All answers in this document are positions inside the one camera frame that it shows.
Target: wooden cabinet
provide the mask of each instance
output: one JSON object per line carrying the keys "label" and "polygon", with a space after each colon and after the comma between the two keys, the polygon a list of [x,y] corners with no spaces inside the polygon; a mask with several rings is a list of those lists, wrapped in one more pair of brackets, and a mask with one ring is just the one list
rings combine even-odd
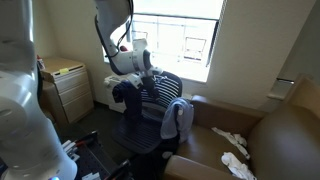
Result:
{"label": "wooden cabinet", "polygon": [[61,106],[69,123],[78,121],[93,110],[93,99],[85,64],[69,59],[43,59],[44,80],[56,85]]}

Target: wall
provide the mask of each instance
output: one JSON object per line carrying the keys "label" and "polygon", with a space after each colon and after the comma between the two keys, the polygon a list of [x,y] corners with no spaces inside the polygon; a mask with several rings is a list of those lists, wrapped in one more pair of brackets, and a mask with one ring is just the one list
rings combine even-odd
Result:
{"label": "wall", "polygon": [[[228,0],[207,84],[184,81],[184,91],[268,109],[266,98],[315,0]],[[94,98],[107,103],[103,63],[91,0],[46,0],[63,57],[85,62]]]}
{"label": "wall", "polygon": [[56,37],[52,30],[47,6],[43,0],[33,0],[33,30],[36,54],[41,57],[52,57],[59,54]]}
{"label": "wall", "polygon": [[317,1],[280,72],[280,78],[294,80],[299,73],[307,73],[320,83],[319,29],[320,1]]}

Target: white cloth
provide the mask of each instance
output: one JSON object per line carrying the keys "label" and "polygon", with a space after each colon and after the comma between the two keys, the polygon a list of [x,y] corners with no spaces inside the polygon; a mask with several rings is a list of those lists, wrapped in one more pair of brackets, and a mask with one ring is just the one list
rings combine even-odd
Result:
{"label": "white cloth", "polygon": [[163,117],[161,138],[170,139],[175,137],[179,132],[179,143],[187,140],[192,126],[193,114],[193,105],[188,100],[183,98],[173,99]]}
{"label": "white cloth", "polygon": [[248,169],[248,166],[242,164],[231,152],[224,153],[221,161],[224,165],[228,166],[234,176],[245,180],[257,180]]}
{"label": "white cloth", "polygon": [[235,145],[239,151],[246,157],[246,159],[250,159],[250,155],[248,151],[243,147],[247,146],[247,141],[241,137],[240,134],[231,135],[229,132],[224,132],[216,127],[211,128],[217,134],[225,137],[231,144]]}

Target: office chair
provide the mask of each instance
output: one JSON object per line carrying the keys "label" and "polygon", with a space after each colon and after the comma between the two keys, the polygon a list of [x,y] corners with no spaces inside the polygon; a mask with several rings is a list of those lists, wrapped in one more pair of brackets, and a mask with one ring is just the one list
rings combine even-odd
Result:
{"label": "office chair", "polygon": [[138,121],[122,119],[113,128],[113,139],[125,148],[137,154],[147,154],[156,149],[162,142],[160,129],[163,115],[170,102],[181,97],[181,79],[164,71],[154,77],[155,88],[159,98],[150,97],[147,89],[141,90],[142,116]]}

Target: cabinet drawer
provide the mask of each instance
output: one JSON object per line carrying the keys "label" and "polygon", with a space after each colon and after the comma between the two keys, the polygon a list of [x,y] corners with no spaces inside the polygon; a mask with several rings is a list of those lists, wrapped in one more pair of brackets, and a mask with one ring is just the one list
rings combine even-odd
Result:
{"label": "cabinet drawer", "polygon": [[88,75],[87,72],[83,71],[76,74],[70,74],[70,76],[65,76],[65,78],[56,81],[57,90],[59,93],[62,93],[68,89],[71,89],[75,86],[78,86],[83,83],[87,83]]}
{"label": "cabinet drawer", "polygon": [[77,99],[63,105],[69,123],[76,122],[93,109],[91,93],[86,93]]}
{"label": "cabinet drawer", "polygon": [[63,93],[60,93],[60,99],[62,104],[67,104],[68,102],[78,98],[79,96],[90,92],[90,86],[89,83],[81,84],[79,86],[76,86],[72,89],[69,89],[67,91],[64,91]]}

